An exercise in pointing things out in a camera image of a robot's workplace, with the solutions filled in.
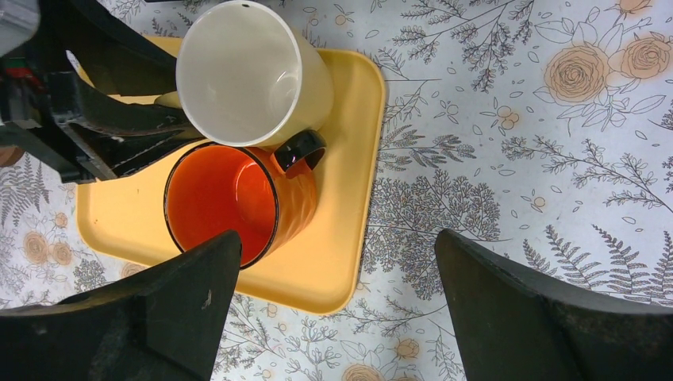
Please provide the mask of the dark wood grain coaster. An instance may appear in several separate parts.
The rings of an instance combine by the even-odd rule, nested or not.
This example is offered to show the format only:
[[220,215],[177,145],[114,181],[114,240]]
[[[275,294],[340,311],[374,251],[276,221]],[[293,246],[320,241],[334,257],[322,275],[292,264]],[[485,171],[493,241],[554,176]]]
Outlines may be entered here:
[[11,167],[19,161],[25,151],[19,147],[1,147],[0,149],[0,167]]

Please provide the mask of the yellow mug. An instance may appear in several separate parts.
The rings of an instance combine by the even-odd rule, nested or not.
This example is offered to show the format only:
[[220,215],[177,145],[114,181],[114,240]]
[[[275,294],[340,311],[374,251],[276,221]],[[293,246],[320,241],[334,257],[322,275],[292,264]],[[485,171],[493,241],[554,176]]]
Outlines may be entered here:
[[252,1],[223,2],[188,29],[175,82],[156,104],[182,109],[204,137],[234,147],[277,146],[318,130],[334,103],[318,50]]

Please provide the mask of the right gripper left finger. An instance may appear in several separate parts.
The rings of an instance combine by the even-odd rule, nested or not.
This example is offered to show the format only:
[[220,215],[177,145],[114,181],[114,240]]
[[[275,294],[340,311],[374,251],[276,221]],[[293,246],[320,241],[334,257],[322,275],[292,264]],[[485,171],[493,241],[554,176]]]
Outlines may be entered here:
[[1,312],[4,380],[208,380],[239,275],[228,231],[51,306]]

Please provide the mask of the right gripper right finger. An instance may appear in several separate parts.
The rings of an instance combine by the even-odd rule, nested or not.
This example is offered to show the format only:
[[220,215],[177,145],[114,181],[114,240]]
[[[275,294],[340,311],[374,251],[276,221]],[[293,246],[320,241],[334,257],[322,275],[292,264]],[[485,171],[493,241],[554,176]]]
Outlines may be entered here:
[[434,251],[469,380],[671,379],[671,309],[573,286],[450,229]]

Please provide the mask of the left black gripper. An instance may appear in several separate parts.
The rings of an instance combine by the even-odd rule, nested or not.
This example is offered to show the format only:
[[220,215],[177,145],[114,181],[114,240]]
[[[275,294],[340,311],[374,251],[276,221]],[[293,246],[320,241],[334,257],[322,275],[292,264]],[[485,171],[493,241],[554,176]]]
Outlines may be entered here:
[[[40,24],[1,56],[1,145],[17,146],[59,172],[65,182],[106,177],[94,140],[166,138],[182,146],[195,127],[181,109],[124,103],[106,94],[154,95],[176,90],[176,58],[111,15],[96,1],[38,1]],[[70,50],[94,87],[70,67]],[[63,95],[64,121],[50,102]],[[68,125],[77,125],[75,131]]]

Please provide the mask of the orange mug black handle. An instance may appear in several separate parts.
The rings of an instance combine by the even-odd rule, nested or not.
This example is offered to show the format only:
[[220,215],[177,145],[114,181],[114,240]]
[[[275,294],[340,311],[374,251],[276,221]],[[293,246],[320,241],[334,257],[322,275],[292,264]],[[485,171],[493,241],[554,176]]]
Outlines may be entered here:
[[274,150],[207,142],[181,155],[163,193],[163,214],[186,252],[225,231],[238,233],[240,266],[253,266],[313,219],[313,171],[326,150],[316,131],[295,134]]

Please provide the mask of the yellow plastic tray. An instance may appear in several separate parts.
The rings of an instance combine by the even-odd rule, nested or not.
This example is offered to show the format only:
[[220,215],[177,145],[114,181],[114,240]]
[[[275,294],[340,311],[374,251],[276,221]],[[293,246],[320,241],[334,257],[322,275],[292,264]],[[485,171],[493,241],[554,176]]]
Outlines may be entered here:
[[[334,106],[321,127],[327,152],[315,177],[317,210],[292,240],[243,270],[241,294],[312,314],[333,314],[351,299],[359,274],[375,178],[386,86],[365,55],[320,50],[334,81]],[[163,218],[163,189],[180,157],[122,179],[79,185],[75,214],[93,250],[144,266],[179,254]]]

